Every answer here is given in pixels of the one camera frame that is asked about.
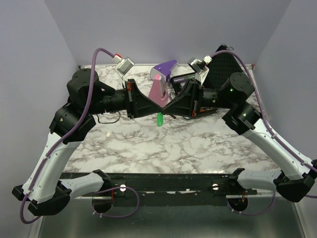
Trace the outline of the green key tag with keyring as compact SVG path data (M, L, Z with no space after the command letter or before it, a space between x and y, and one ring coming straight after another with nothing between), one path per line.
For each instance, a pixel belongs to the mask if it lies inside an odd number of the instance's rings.
M163 125L163 114L158 113L157 114L157 126L162 126Z

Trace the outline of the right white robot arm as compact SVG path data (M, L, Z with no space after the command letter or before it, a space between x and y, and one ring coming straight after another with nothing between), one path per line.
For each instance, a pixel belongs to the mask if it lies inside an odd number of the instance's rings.
M255 88L249 77L235 72L219 90L203 88L196 80L187 80L181 92L166 106L163 114L196 116L201 108L223 108L225 124L256 144L279 167L278 171L252 172L242 169L228 181L228 189L239 194L245 189L278 192L282 197L299 202L317 178L317 162L298 152L264 121L262 113L247 102Z

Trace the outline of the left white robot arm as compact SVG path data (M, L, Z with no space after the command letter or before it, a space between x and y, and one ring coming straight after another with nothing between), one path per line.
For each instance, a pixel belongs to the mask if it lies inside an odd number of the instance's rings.
M93 69L76 71L67 83L67 103L50 124L45 149L33 173L12 194L34 216L52 216L62 211L72 198L89 193L104 196L112 187L111 179L101 170L86 176L61 180L71 155L96 125L94 115L126 111L129 118L141 118L161 111L161 107L138 89L133 79L116 90L99 80Z

